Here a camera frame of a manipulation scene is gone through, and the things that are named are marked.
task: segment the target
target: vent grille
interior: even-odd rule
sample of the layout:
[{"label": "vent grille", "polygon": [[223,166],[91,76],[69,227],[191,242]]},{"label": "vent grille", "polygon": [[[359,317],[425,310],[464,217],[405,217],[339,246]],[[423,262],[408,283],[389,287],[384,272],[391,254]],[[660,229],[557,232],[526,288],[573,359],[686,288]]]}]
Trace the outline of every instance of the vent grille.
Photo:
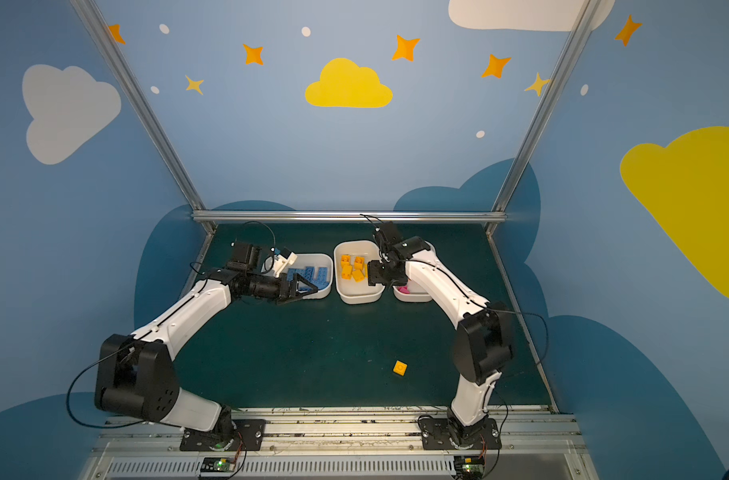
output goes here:
[{"label": "vent grille", "polygon": [[202,463],[196,457],[114,458],[108,478],[194,478]]},{"label": "vent grille", "polygon": [[453,462],[443,458],[248,458],[245,476],[325,475],[454,475]]},{"label": "vent grille", "polygon": [[[187,458],[114,458],[109,478],[195,478],[202,463]],[[455,475],[451,456],[247,457],[243,477]]]}]

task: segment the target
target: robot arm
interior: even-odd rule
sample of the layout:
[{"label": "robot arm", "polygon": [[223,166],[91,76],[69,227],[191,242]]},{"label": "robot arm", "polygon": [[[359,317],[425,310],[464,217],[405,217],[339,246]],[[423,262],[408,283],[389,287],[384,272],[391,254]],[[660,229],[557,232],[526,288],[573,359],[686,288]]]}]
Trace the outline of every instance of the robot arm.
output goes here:
[{"label": "robot arm", "polygon": [[[231,446],[231,408],[180,388],[172,361],[217,312],[241,296],[292,302],[318,292],[299,274],[282,273],[296,258],[276,256],[271,275],[254,272],[260,248],[235,243],[224,268],[211,269],[182,299],[129,336],[112,335],[101,346],[95,405],[108,412],[196,431],[205,448]],[[298,292],[298,284],[310,290]]]},{"label": "robot arm", "polygon": [[448,411],[451,440],[456,447],[472,445],[487,417],[487,403],[501,378],[499,369],[513,358],[511,314],[503,303],[490,306],[457,279],[421,238],[405,240],[391,222],[376,227],[381,260],[368,263],[369,283],[423,287],[450,318],[456,330],[453,362],[461,374]]}]

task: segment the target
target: yellow lego brick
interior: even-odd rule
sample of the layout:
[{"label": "yellow lego brick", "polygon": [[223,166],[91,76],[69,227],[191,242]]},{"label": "yellow lego brick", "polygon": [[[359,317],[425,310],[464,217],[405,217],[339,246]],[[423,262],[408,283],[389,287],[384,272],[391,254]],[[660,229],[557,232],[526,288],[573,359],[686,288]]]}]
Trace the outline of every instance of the yellow lego brick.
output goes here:
[{"label": "yellow lego brick", "polygon": [[405,372],[407,372],[408,364],[402,363],[399,360],[397,360],[396,365],[394,365],[394,373],[397,375],[405,376]]}]

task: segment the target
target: white cloud decal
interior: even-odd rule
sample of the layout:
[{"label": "white cloud decal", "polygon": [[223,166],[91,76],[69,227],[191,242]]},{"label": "white cloud decal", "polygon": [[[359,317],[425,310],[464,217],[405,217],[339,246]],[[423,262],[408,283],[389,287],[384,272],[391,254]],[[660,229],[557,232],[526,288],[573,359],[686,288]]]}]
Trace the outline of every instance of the white cloud decal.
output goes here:
[{"label": "white cloud decal", "polygon": [[[604,22],[615,0],[602,0],[591,28]],[[476,30],[537,30],[569,32],[583,0],[450,0],[450,19]]]},{"label": "white cloud decal", "polygon": [[79,67],[32,65],[24,73],[24,101],[33,117],[26,143],[43,164],[67,159],[116,118],[120,94]]}]

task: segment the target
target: yellow star decal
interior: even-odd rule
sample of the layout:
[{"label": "yellow star decal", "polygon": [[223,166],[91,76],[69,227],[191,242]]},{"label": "yellow star decal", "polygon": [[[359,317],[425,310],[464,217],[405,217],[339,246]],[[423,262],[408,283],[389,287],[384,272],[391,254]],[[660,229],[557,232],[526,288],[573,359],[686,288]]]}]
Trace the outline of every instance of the yellow star decal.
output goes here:
[{"label": "yellow star decal", "polygon": [[538,72],[535,74],[535,83],[532,84],[531,86],[525,88],[524,91],[534,90],[535,93],[537,93],[538,96],[540,97],[541,90],[543,90],[543,85],[545,85],[549,82],[551,82],[550,78],[548,78],[547,80],[541,80],[541,72]]},{"label": "yellow star decal", "polygon": [[194,82],[191,78],[188,78],[188,75],[186,76],[186,80],[188,80],[188,87],[186,90],[196,90],[199,92],[200,95],[204,95],[201,90],[199,90],[199,85],[204,82],[204,80],[200,80],[199,82]]},{"label": "yellow star decal", "polygon": [[623,26],[623,30],[620,31],[615,39],[623,40],[623,46],[626,47],[629,44],[629,39],[631,38],[631,35],[633,35],[634,32],[636,32],[637,29],[641,26],[641,23],[634,23],[634,21],[631,19],[631,15],[629,15],[629,19],[626,20],[626,25]]},{"label": "yellow star decal", "polygon": [[414,38],[413,40],[405,40],[404,38],[397,35],[397,52],[394,53],[394,57],[391,60],[398,60],[399,58],[407,58],[412,62],[413,50],[415,45],[421,40]]},{"label": "yellow star decal", "polygon": [[111,36],[114,37],[114,40],[116,40],[118,43],[126,45],[126,43],[124,42],[124,38],[122,38],[122,35],[120,35],[120,25],[119,24],[110,25],[109,32],[111,32]]},{"label": "yellow star decal", "polygon": [[247,52],[247,60],[244,61],[244,64],[251,64],[256,63],[258,65],[263,65],[263,60],[261,60],[261,51],[263,50],[263,47],[257,47],[257,48],[250,48],[245,44],[242,44],[244,47],[244,50]]},{"label": "yellow star decal", "polygon": [[511,57],[498,58],[495,55],[490,55],[490,64],[487,65],[487,70],[482,74],[482,78],[489,77],[490,75],[495,75],[500,78],[504,74],[504,67],[509,60],[511,60]]}]

